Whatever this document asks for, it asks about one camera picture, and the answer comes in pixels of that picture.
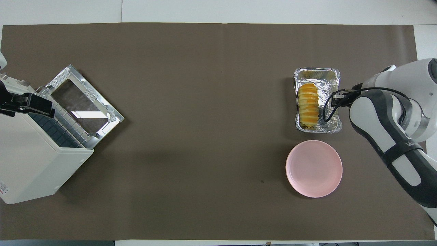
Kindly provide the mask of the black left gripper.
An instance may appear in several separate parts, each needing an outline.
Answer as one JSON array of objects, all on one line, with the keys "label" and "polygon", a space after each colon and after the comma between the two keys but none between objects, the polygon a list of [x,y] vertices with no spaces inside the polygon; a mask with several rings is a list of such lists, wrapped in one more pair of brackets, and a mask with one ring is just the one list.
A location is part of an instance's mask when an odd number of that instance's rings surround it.
[{"label": "black left gripper", "polygon": [[36,94],[23,94],[23,111],[16,102],[13,102],[13,94],[9,93],[6,86],[0,82],[0,113],[14,117],[16,113],[33,113],[53,118],[55,109],[51,100],[42,98]]}]

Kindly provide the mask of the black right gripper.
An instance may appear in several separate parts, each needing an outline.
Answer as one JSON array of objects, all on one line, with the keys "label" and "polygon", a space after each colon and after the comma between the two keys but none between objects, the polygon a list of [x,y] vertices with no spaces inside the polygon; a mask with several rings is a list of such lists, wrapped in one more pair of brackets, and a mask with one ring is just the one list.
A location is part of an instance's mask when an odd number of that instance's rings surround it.
[{"label": "black right gripper", "polygon": [[340,101],[344,98],[344,106],[351,107],[354,100],[362,93],[361,89],[363,82],[352,87],[351,92],[345,94],[345,92],[334,92],[331,94],[331,101]]}]

